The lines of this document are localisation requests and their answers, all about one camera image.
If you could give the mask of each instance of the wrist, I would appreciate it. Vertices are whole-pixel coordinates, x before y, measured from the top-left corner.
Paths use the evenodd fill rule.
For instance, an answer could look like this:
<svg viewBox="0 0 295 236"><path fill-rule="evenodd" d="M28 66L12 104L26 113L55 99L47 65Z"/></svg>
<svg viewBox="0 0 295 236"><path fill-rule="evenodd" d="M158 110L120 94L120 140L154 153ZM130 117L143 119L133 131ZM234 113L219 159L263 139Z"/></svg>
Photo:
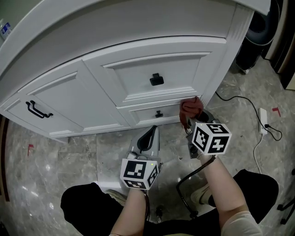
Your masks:
<svg viewBox="0 0 295 236"><path fill-rule="evenodd" d="M209 161L213 156L212 155L203 155L201 154L200 155L200 161L201 161L201 164L205 164L207 161Z"/></svg>
<svg viewBox="0 0 295 236"><path fill-rule="evenodd" d="M141 197L141 196L144 196L144 192L141 191L140 189L130 189L128 196L130 196L130 195Z"/></svg>

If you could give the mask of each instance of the power strip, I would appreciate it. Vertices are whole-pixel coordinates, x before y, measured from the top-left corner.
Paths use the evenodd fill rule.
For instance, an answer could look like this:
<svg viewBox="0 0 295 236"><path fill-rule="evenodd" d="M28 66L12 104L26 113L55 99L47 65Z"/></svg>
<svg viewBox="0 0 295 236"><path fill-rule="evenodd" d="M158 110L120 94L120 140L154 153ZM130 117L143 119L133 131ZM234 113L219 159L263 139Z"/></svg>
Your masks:
<svg viewBox="0 0 295 236"><path fill-rule="evenodd" d="M263 108L259 108L259 119L261 123L263 124L263 126L265 127L265 125L267 124L267 112ZM262 127L260 123L259 123L259 133L263 135L267 135L267 131Z"/></svg>

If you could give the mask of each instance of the leg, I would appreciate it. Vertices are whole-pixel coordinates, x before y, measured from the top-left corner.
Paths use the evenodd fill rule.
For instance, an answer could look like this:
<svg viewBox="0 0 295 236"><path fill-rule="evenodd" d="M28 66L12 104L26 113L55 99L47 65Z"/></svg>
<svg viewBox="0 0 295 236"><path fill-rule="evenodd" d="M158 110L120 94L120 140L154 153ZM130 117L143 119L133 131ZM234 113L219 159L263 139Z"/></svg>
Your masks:
<svg viewBox="0 0 295 236"><path fill-rule="evenodd" d="M276 203L278 195L277 182L267 175L241 170L234 176L234 180L240 186L249 211L259 223ZM213 197L209 198L209 204L215 206Z"/></svg>
<svg viewBox="0 0 295 236"><path fill-rule="evenodd" d="M248 172L246 170L237 173L234 176L234 180L240 186L251 214L256 222L259 223L276 202L278 195L277 182L269 176ZM212 195L206 193L204 196L206 198L205 202L215 207ZM190 222L191 231L195 230L195 235L196 233L198 233L198 235L220 235L217 209Z"/></svg>
<svg viewBox="0 0 295 236"><path fill-rule="evenodd" d="M108 236L123 209L95 183L67 189L62 195L60 207L66 221L84 236Z"/></svg>

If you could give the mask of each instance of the drawer pull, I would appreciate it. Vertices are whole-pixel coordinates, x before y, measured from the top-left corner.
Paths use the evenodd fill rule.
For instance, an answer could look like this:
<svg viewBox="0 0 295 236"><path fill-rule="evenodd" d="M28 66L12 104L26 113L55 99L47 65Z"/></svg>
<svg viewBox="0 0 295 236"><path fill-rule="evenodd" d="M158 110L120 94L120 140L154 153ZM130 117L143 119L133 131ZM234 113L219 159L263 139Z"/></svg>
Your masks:
<svg viewBox="0 0 295 236"><path fill-rule="evenodd" d="M156 118L163 117L163 113L161 111L157 111L157 114L155 115Z"/></svg>
<svg viewBox="0 0 295 236"><path fill-rule="evenodd" d="M27 101L26 104L28 105L28 111L29 111L30 113L34 114L35 116L37 116L37 117L39 117L39 118L41 118L41 119L43 119L44 117L49 118L49 117L53 116L52 113L49 113L49 114L47 115L47 114L44 114L44 113L40 112L38 109L35 108L35 104L36 104L36 103L35 103L33 100L31 100L30 102L32 103L33 110L35 111L35 112L34 112L34 111L32 111L32 110L30 109L30 105L31 105L31 104Z"/></svg>
<svg viewBox="0 0 295 236"><path fill-rule="evenodd" d="M151 82L152 86L164 84L164 79L159 73L153 74L153 78L150 78L149 81Z"/></svg>

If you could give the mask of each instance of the red tape mark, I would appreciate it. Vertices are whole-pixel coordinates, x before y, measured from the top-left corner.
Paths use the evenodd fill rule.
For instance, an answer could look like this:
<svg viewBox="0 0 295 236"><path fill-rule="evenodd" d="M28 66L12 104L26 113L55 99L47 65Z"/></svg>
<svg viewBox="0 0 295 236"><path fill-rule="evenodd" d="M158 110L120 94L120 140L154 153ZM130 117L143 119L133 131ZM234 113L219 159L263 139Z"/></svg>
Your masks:
<svg viewBox="0 0 295 236"><path fill-rule="evenodd" d="M280 110L278 109L278 107L273 108L272 111L273 112L276 112L277 111L278 112L278 115L281 117L281 113L280 113Z"/></svg>
<svg viewBox="0 0 295 236"><path fill-rule="evenodd" d="M29 153L30 153L30 148L34 148L34 145L33 144L29 144L29 146L28 146L28 156L29 156Z"/></svg>

